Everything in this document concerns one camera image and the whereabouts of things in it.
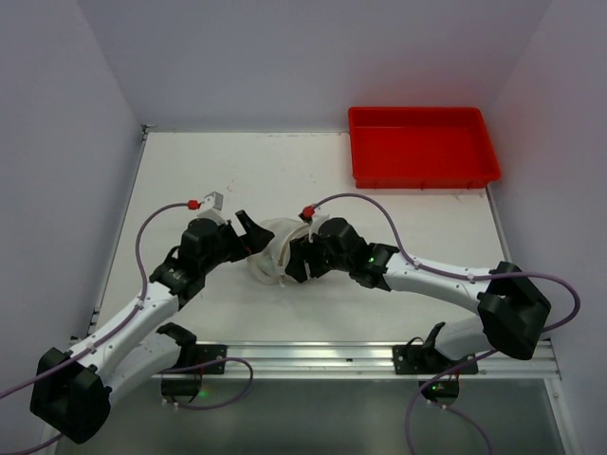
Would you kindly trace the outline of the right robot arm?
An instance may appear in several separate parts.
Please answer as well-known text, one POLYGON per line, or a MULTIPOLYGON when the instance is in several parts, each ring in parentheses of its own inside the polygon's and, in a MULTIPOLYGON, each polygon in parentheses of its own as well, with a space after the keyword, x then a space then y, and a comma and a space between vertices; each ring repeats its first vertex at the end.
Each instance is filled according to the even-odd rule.
POLYGON ((368 243, 343 218, 331 218, 288 243, 285 273, 296 282, 340 271, 359 285, 420 294, 470 311, 436 323, 419 345, 400 345, 404 373, 440 373, 470 355, 495 350, 518 360, 535 353, 551 305, 518 266, 465 269, 408 260, 395 246, 368 243))

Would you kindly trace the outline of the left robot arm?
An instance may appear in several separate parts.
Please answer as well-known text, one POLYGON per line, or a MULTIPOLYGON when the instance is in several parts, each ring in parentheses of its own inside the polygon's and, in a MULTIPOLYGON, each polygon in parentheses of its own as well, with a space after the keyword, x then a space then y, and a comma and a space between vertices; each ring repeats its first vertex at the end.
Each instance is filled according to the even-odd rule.
POLYGON ((38 362, 30 412, 82 444, 123 395, 186 358, 196 337, 171 317, 205 287, 215 268, 262 252, 274 238, 244 211, 236 217, 243 234, 216 209, 198 215, 119 313, 68 350, 47 351, 38 362))

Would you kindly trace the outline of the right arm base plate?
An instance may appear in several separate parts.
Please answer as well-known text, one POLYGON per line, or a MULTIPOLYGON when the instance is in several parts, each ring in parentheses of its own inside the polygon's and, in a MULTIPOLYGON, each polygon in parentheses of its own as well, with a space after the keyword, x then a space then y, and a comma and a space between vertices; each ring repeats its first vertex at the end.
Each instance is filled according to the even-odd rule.
POLYGON ((425 348, 421 337, 414 337, 405 344, 397 344, 392 347, 392 361, 397 375, 434 376, 449 368, 459 366, 455 373, 443 376, 421 392, 426 400, 446 407, 453 405, 459 397, 461 375, 479 373, 476 362, 463 366, 471 359, 472 355, 468 355, 458 360, 449 360, 434 348, 425 348))

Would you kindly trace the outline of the white mesh laundry bag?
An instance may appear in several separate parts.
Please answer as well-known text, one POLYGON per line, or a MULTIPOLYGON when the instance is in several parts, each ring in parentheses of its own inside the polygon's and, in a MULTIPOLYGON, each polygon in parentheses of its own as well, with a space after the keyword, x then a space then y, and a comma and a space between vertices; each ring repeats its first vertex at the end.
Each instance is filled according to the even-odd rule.
POLYGON ((260 226, 274 234, 261 253, 247 258, 248 270, 259 282, 266 285, 285 286, 296 280, 286 274, 291 259, 290 242, 306 237, 308 224, 289 218, 267 219, 260 226))

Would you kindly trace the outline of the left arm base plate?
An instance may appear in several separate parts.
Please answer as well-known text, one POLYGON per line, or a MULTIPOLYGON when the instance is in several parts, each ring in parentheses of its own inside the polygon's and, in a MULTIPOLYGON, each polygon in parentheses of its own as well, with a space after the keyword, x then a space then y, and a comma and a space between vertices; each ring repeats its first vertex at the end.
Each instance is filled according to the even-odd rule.
MULTIPOLYGON (((192 344, 181 350, 177 362, 172 369, 192 367, 194 365, 210 362, 227 356, 228 347, 223 344, 192 344)), ((170 379, 166 374, 162 375, 160 391, 163 398, 168 401, 177 398, 188 399, 189 403, 199 396, 203 389, 203 374, 222 374, 225 370, 224 364, 216 364, 207 369, 197 369, 185 372, 186 379, 170 379)))

